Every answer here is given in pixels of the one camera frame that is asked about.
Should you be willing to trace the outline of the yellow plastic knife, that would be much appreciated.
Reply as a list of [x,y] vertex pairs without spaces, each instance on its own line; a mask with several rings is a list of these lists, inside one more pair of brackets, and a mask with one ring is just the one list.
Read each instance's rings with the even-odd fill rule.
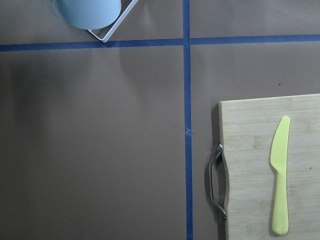
[[287,154],[290,123],[288,116],[282,117],[275,130],[270,148],[269,160],[276,174],[271,228],[278,236],[284,236],[289,231]]

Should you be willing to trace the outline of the white cup rack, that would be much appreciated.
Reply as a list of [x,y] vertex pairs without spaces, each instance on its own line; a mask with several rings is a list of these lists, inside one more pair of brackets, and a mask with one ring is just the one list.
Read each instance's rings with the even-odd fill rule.
[[88,29],[87,31],[97,40],[101,41],[102,43],[107,43],[138,2],[139,0],[122,0],[120,14],[114,22],[106,27],[99,29]]

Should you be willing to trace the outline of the wooden cutting board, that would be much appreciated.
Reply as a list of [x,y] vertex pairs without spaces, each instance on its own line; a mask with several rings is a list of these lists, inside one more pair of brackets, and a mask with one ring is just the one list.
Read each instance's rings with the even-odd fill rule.
[[[317,240],[320,237],[320,96],[221,101],[220,145],[225,167],[228,240]],[[276,173],[270,151],[282,117],[290,118],[286,189],[288,233],[272,230]]]

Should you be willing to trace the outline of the blue cup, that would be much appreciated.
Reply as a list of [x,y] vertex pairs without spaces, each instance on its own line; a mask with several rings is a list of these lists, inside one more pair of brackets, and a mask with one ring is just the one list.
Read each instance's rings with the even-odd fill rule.
[[120,0],[53,0],[55,12],[67,24],[83,30],[109,26],[120,15]]

